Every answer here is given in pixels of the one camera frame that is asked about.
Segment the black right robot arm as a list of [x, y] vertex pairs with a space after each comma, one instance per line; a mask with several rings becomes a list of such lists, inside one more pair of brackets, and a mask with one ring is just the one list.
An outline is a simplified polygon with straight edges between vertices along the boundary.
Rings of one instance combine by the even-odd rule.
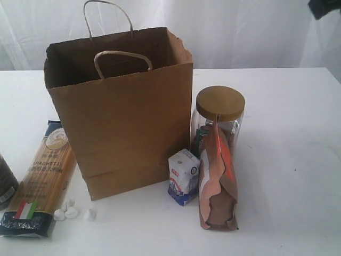
[[331, 11], [340, 11], [341, 0], [310, 0], [308, 2], [308, 7], [315, 20], [320, 20]]

